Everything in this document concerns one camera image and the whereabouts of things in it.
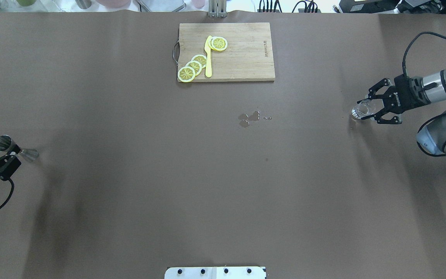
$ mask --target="cutting board handle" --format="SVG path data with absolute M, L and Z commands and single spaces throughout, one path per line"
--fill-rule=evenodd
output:
M 176 55 L 176 46 L 178 46 L 178 55 Z M 173 60 L 175 60 L 176 65 L 178 66 L 178 58 L 180 58 L 180 38 L 176 40 L 175 46 L 173 46 Z

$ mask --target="metal bracket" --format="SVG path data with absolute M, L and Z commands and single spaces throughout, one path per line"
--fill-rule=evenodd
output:
M 266 279 L 266 267 L 176 267 L 164 279 Z
M 226 17 L 226 0 L 209 0 L 209 17 Z

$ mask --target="lemon slice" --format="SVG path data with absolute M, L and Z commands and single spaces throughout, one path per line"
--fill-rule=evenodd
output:
M 209 44 L 209 47 L 215 51 L 224 51 L 227 46 L 228 42 L 223 37 L 213 37 L 211 39 L 211 43 Z
M 202 54 L 195 55 L 194 57 L 192 57 L 191 60 L 199 62 L 202 65 L 202 69 L 206 67 L 207 57 L 205 55 Z
M 202 71 L 202 65 L 199 61 L 192 60 L 186 66 L 190 66 L 195 70 L 195 76 L 198 76 Z
M 195 73 L 196 71 L 190 66 L 181 67 L 178 71 L 178 79 L 182 83 L 189 83 L 195 78 Z

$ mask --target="gripper logo text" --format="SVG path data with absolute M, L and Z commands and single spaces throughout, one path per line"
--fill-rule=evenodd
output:
M 399 97 L 397 96 L 397 92 L 395 92 L 394 95 L 395 95 L 395 100 L 397 101 L 397 106 L 400 107 L 401 106 L 401 101 L 399 101 Z

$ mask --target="power strip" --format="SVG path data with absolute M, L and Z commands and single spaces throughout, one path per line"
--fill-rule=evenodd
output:
M 168 268 L 164 279 L 266 279 L 265 267 Z
M 302 12 L 302 13 L 304 14 L 304 10 L 305 10 L 305 9 L 299 9 L 299 13 L 301 13 L 301 12 Z
M 266 11 L 266 10 L 258 9 L 257 12 L 280 12 L 280 10 L 276 9 L 275 11 L 273 11 L 273 9 L 269 9 L 269 11 Z

